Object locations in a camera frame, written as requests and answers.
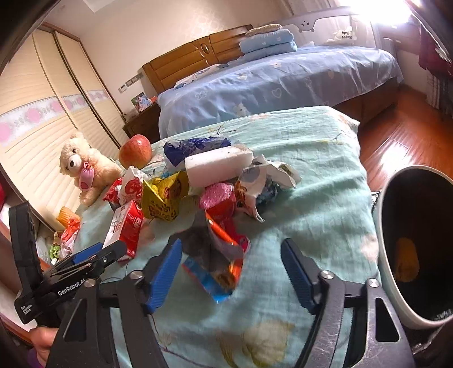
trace red apple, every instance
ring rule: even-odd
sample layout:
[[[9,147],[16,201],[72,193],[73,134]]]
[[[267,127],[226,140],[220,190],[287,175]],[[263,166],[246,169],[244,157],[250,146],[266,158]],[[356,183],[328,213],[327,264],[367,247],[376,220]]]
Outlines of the red apple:
[[[129,166],[138,169],[144,168],[153,157],[153,151],[149,140],[141,134],[136,134],[129,139],[121,148],[118,158],[121,165],[127,170]]]

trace sliding wardrobe door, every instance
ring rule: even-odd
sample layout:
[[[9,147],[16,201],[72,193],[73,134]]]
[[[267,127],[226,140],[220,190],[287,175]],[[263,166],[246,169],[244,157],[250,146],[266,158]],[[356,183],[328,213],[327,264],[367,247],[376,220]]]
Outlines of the sliding wardrobe door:
[[[58,51],[53,34],[38,29],[33,32],[33,41],[44,73],[71,121],[91,147],[97,148],[107,157],[117,159],[118,147],[77,88]]]
[[[59,170],[61,148],[77,130],[41,68],[30,36],[0,76],[0,164],[20,196],[54,229],[79,189]]]
[[[104,85],[99,80],[80,42],[55,32],[60,49],[80,87],[120,145],[129,139],[123,131],[124,121]]]

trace teddy bear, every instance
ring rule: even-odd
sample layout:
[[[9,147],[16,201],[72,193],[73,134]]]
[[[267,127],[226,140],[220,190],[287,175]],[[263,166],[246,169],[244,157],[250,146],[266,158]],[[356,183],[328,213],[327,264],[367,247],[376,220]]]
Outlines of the teddy bear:
[[[95,148],[91,148],[81,132],[69,137],[60,154],[60,172],[74,178],[82,192],[80,202],[91,206],[104,188],[121,177],[121,168]]]

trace picture frame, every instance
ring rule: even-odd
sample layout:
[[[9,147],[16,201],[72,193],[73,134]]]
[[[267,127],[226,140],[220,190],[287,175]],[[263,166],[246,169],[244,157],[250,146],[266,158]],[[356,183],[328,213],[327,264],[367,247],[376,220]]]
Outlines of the picture frame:
[[[145,95],[144,92],[140,93],[139,95],[135,96],[130,100],[136,110],[140,113],[147,107],[151,106],[151,100]]]

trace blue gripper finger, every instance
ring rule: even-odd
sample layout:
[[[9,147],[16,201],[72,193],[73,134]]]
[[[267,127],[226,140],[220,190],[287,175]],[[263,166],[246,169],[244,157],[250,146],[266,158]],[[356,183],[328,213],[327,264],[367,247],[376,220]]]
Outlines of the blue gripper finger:
[[[150,313],[154,313],[157,308],[164,304],[182,256],[182,243],[180,239],[177,239],[171,246],[171,249],[166,254],[165,258],[162,260],[156,274],[151,280],[151,293],[148,301],[146,302],[146,306]]]
[[[300,305],[311,314],[316,314],[320,303],[319,268],[316,263],[312,258],[304,257],[291,239],[282,242],[280,255]]]

